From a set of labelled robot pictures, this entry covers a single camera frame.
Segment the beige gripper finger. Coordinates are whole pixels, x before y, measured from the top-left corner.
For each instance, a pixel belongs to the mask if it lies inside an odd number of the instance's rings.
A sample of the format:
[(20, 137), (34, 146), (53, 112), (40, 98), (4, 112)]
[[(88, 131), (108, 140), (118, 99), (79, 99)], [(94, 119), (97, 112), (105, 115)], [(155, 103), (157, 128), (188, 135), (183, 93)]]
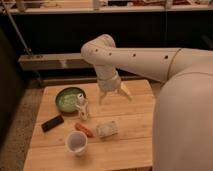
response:
[(100, 93), (99, 93), (99, 104), (100, 105), (102, 104), (103, 99), (106, 97), (106, 95), (107, 95), (107, 92), (100, 90)]
[(128, 100), (132, 100), (131, 92), (129, 91), (128, 87), (124, 83), (121, 83), (119, 88), (119, 93), (125, 96)]

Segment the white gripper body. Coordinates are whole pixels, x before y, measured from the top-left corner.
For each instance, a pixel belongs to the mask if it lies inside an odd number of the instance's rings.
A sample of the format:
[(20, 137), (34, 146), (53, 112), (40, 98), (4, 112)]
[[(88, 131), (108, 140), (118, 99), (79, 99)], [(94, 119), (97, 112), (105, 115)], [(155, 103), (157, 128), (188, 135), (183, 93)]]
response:
[(119, 75), (115, 75), (107, 80), (97, 79), (97, 81), (100, 90), (103, 92), (115, 91), (120, 87), (121, 84), (121, 78)]

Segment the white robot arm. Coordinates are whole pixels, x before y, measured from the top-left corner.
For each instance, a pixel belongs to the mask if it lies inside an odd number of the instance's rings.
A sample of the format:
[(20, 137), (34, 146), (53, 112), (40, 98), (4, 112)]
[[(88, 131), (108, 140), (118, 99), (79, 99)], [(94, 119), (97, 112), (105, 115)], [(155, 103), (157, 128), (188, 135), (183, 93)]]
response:
[(119, 69), (162, 82), (153, 114), (152, 171), (213, 171), (213, 50), (118, 48), (103, 34), (81, 48), (105, 94)]

